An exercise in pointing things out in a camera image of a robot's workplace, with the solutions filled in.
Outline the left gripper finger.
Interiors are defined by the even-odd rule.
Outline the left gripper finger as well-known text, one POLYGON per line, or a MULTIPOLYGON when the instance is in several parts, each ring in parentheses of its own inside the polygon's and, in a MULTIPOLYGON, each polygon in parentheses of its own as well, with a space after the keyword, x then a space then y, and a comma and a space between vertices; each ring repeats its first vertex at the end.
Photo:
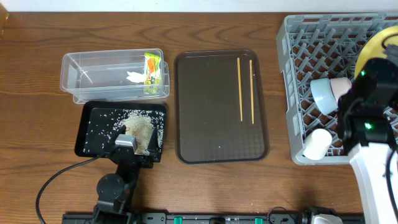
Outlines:
POLYGON ((124 137, 126 133, 126 126, 122 125, 115 133, 113 133, 107 142, 107 149, 115 149, 120 143, 118 141, 124 137))
POLYGON ((150 141, 147 146, 147 152, 151 157, 158 157, 159 156, 159 145, 158 145, 158 135, 157 135, 157 128, 154 128, 150 141))

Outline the yellow plate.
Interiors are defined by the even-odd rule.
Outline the yellow plate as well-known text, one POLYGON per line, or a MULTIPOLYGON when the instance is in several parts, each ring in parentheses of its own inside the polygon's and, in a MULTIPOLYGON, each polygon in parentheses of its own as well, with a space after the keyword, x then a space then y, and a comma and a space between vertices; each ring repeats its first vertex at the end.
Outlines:
POLYGON ((360 76, 366 62, 383 58, 397 65, 397 26, 388 27, 368 40, 356 61, 354 78, 360 76))

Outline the pink bowl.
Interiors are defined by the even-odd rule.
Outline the pink bowl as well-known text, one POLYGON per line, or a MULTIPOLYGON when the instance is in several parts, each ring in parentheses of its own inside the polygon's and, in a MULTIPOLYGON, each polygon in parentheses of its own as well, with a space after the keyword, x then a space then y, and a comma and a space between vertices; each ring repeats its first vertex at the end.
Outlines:
POLYGON ((351 81, 346 77, 333 78, 330 80, 333 96, 338 102, 341 96, 345 95, 352 87, 351 81))

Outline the blue bowl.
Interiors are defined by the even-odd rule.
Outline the blue bowl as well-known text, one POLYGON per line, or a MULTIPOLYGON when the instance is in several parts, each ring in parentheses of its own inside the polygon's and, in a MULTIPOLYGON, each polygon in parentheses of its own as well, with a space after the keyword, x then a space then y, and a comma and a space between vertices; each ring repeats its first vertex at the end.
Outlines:
POLYGON ((313 100, 322 114, 328 115, 338 108, 331 89, 331 81, 328 78, 312 80, 310 82, 310 89, 313 100))

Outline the white tissue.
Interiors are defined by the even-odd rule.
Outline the white tissue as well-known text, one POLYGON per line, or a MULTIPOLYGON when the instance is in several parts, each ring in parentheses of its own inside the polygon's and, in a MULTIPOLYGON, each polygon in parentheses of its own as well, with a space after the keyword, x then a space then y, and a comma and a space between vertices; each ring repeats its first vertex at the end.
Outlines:
POLYGON ((127 72, 126 78, 133 83, 144 83, 146 79, 143 73, 137 73, 137 72, 127 72))

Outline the green yellow snack wrapper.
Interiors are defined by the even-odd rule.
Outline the green yellow snack wrapper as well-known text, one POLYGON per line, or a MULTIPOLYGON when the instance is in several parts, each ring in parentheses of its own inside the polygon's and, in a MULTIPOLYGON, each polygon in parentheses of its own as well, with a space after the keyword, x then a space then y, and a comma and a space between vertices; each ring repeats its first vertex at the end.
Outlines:
POLYGON ((160 70, 161 57, 149 52, 146 52, 144 56, 144 92, 155 95, 162 81, 160 70))

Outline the white cup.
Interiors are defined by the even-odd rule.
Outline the white cup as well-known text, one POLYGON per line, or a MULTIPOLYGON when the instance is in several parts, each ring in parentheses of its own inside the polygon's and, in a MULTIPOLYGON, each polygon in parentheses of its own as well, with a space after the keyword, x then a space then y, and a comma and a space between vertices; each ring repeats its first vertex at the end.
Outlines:
POLYGON ((314 161, 324 158, 332 139, 332 135, 327 130, 315 129, 304 140, 303 155, 314 161))

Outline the wooden chopstick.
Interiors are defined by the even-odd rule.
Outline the wooden chopstick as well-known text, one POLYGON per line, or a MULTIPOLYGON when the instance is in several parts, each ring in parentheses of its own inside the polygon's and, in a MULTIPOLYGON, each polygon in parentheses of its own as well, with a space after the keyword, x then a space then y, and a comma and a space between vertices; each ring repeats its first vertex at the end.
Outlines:
POLYGON ((238 90, 239 90, 239 113, 240 121, 243 122, 243 96, 242 96, 242 84, 241 84, 241 61, 237 58, 237 73, 238 73, 238 90))
POLYGON ((251 122, 254 124, 254 88, 253 88, 253 70, 252 60, 249 60, 249 81, 250 81, 250 99, 251 99, 251 122))

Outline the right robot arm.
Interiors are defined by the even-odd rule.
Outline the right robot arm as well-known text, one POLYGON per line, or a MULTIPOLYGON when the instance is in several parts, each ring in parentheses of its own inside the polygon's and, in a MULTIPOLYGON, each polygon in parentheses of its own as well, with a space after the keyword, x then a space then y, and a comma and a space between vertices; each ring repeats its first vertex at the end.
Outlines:
POLYGON ((340 97, 337 113, 366 223, 397 223, 397 141, 386 108, 397 109, 397 65, 372 58, 340 97))

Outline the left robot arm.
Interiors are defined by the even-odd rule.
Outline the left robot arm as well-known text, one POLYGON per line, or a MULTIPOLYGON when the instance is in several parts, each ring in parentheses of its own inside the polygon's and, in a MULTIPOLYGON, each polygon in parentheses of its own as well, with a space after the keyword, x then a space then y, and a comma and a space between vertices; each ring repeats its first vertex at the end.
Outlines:
POLYGON ((160 158, 157 130, 154 129, 151 133, 146 153, 136 154, 136 146, 136 138, 126 134, 125 125, 104 145, 104 156, 118 167, 115 173, 106 174, 97 184, 98 200, 93 210, 92 223, 142 223, 141 215, 131 210, 130 205, 140 170, 153 168, 160 158))

